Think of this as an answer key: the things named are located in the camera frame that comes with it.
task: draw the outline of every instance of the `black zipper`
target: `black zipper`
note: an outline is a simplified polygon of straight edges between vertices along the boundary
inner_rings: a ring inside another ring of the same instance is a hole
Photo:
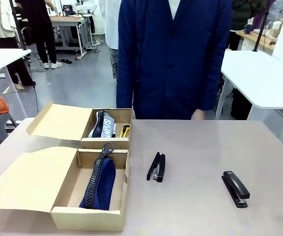
[[[93,130],[92,137],[93,138],[100,138],[102,134],[102,128],[103,128],[103,118],[104,118],[104,111],[98,112],[98,121],[96,123],[96,126]]]
[[[92,170],[92,175],[88,183],[84,199],[84,207],[86,209],[92,209],[94,206],[94,196],[96,195],[98,178],[100,176],[100,170],[104,160],[105,156],[100,156],[94,163],[94,168]]]

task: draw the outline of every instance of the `white sneaker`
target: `white sneaker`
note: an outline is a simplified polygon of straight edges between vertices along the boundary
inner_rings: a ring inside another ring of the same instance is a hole
[[[15,88],[18,90],[23,90],[25,89],[23,86],[21,86],[20,84],[14,84]]]
[[[62,62],[51,63],[51,69],[57,69],[62,66]]]
[[[50,63],[42,63],[42,67],[44,69],[49,69],[50,68]]]

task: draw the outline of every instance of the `shoe box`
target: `shoe box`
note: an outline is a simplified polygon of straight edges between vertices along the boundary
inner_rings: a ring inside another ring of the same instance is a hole
[[[96,113],[105,110],[116,123],[115,138],[88,138],[97,122]],[[129,133],[120,138],[123,126],[131,125],[132,109],[93,109],[48,103],[27,128],[30,135],[79,141],[82,148],[102,149],[112,143],[115,149],[129,149]]]
[[[71,147],[23,153],[0,176],[0,209],[49,212],[59,230],[123,231],[128,150],[109,154],[116,169],[110,210],[79,208],[99,154]]]
[[[115,138],[88,138],[105,110],[116,123]],[[129,176],[131,109],[92,109],[49,103],[27,128],[30,135],[76,141],[73,147],[51,147],[23,153],[0,177],[0,209],[49,212],[59,230],[123,231]],[[105,144],[115,164],[110,210],[80,208],[95,160]]]

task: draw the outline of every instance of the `stapler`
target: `stapler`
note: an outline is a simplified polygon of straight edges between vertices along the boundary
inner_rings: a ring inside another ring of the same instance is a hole
[[[221,178],[224,181],[236,207],[247,208],[248,205],[245,199],[250,198],[250,193],[241,180],[232,171],[225,171]]]
[[[157,152],[157,155],[155,156],[155,159],[153,160],[149,171],[147,173],[147,180],[150,180],[150,178],[153,175],[153,179],[157,180],[157,182],[162,182],[163,175],[165,174],[165,168],[166,168],[166,155],[161,154]]]

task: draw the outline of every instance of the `hand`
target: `hand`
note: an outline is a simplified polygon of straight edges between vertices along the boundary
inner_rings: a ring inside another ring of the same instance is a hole
[[[192,115],[191,120],[205,120],[205,111],[197,109]]]

